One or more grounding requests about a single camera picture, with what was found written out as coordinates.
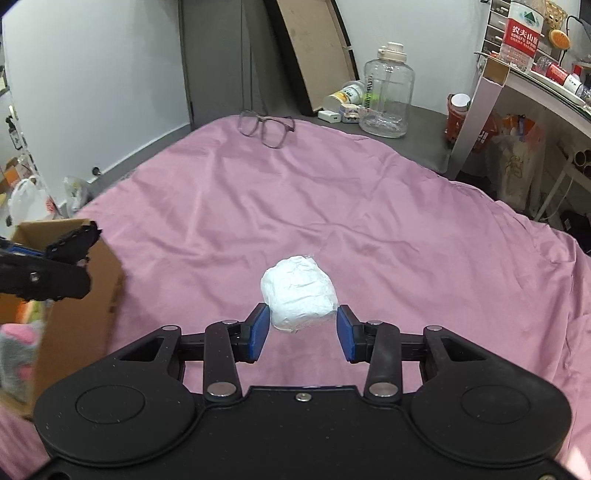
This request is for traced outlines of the white desk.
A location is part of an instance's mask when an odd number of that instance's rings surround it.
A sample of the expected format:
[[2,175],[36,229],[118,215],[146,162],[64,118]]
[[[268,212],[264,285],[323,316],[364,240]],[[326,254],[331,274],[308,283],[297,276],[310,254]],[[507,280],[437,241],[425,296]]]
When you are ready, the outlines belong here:
[[463,169],[505,87],[557,115],[586,138],[590,138],[590,114],[582,107],[536,80],[532,74],[525,74],[489,54],[476,52],[476,55],[484,57],[486,62],[478,77],[471,106],[456,143],[448,154],[448,179],[455,179]]

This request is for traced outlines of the clear large water jug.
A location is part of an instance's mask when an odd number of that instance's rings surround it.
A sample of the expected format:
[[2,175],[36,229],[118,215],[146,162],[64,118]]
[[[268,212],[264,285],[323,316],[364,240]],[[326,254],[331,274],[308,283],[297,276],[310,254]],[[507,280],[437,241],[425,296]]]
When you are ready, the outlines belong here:
[[377,58],[363,67],[365,94],[360,127],[366,133],[397,139],[409,128],[415,71],[407,64],[401,43],[389,42],[378,49]]

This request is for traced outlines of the black white felt toy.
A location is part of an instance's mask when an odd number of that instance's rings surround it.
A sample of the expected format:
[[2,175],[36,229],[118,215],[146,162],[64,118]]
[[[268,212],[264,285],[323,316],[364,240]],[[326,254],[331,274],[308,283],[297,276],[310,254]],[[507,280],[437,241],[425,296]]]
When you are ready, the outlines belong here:
[[94,221],[65,234],[45,248],[45,258],[68,265],[88,260],[89,250],[100,239],[102,230]]

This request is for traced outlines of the leaning flat cardboard tray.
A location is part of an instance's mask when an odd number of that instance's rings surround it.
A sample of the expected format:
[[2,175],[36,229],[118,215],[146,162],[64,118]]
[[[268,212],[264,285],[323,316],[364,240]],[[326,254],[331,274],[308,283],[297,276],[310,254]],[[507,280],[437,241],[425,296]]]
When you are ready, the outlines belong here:
[[325,97],[359,78],[335,1],[266,1],[267,16],[298,111],[312,116]]

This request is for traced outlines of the dark-framed eyeglasses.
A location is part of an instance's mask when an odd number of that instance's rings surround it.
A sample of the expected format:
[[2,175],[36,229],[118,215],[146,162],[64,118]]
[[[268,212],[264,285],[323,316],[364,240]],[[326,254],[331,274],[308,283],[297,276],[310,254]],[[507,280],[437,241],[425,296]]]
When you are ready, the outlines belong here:
[[238,117],[238,131],[245,137],[256,137],[271,149],[283,147],[287,135],[296,129],[296,122],[291,117],[273,117],[254,111],[245,110]]

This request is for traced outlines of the red lidded jar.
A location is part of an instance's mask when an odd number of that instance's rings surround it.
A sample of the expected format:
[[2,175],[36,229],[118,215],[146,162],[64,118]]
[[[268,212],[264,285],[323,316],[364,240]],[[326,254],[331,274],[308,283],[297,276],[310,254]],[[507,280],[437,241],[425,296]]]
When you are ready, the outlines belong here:
[[465,93],[451,93],[447,98],[448,116],[445,138],[449,146],[453,146],[462,129],[471,105],[471,97]]

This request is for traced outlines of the orange green burger plush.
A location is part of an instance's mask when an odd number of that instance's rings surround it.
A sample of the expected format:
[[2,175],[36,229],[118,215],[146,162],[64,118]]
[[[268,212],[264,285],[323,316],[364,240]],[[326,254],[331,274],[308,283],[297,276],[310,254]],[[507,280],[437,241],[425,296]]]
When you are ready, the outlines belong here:
[[15,314],[15,322],[30,324],[43,321],[45,317],[45,303],[43,301],[21,301]]

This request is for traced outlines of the pink bed sheet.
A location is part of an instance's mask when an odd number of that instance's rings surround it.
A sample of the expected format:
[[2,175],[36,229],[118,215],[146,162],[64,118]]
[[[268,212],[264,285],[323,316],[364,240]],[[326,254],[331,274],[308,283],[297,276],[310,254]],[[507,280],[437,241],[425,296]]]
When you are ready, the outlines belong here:
[[339,301],[404,331],[438,324],[552,382],[590,475],[590,260],[569,235],[362,136],[298,122],[273,150],[217,120],[89,203],[126,273],[112,334],[242,318],[264,271],[310,256]]

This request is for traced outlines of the white plastic bag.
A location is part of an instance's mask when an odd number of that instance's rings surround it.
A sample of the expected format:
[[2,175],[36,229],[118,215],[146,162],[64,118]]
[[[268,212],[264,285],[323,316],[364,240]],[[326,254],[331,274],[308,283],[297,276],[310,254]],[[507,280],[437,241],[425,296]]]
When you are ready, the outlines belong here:
[[55,207],[40,181],[32,176],[20,180],[8,200],[12,223],[17,226],[23,222],[45,221],[55,217]]

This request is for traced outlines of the yellow white supplement jar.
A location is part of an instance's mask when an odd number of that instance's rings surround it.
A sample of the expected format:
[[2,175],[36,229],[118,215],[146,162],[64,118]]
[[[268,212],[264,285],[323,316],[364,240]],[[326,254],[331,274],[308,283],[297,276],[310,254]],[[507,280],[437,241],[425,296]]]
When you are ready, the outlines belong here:
[[322,100],[322,108],[339,113],[342,105],[360,105],[365,95],[365,84],[361,81],[349,81],[341,89]]

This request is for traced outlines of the grey pink plush toy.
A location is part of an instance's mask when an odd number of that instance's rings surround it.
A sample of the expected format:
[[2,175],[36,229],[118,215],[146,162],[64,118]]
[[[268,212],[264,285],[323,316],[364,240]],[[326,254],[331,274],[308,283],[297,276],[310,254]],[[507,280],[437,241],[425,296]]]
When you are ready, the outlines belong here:
[[44,331],[41,320],[1,326],[1,387],[15,400],[27,403],[37,350]]

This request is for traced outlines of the red label water bottle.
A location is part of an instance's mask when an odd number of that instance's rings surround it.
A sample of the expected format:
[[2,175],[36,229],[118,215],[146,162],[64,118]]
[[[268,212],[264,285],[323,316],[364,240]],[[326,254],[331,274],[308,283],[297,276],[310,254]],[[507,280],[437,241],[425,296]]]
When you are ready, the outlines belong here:
[[524,73],[531,70],[544,24],[544,0],[510,2],[498,58]]

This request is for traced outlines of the translucent shopping bag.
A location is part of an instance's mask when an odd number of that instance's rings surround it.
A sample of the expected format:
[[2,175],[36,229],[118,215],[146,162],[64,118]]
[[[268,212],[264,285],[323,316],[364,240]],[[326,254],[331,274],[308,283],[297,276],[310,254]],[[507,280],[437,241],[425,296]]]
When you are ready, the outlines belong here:
[[498,126],[486,151],[488,175],[497,199],[523,213],[539,204],[534,184],[540,183],[546,132],[540,121],[526,115],[506,115]]

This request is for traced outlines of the brown cardboard box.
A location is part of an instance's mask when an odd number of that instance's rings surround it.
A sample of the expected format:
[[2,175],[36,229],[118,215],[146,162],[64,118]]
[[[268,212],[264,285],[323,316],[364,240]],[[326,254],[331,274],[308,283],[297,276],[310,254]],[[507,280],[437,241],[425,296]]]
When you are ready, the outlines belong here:
[[[12,242],[44,251],[65,234],[92,220],[69,219],[24,222]],[[35,402],[52,384],[100,359],[107,350],[115,312],[123,290],[121,262],[101,236],[89,250],[85,265],[91,278],[91,289],[82,299],[45,300],[44,331],[37,350],[27,403],[8,395],[1,387],[1,404],[16,416],[29,419]],[[1,326],[16,323],[15,314],[21,301],[1,292]]]

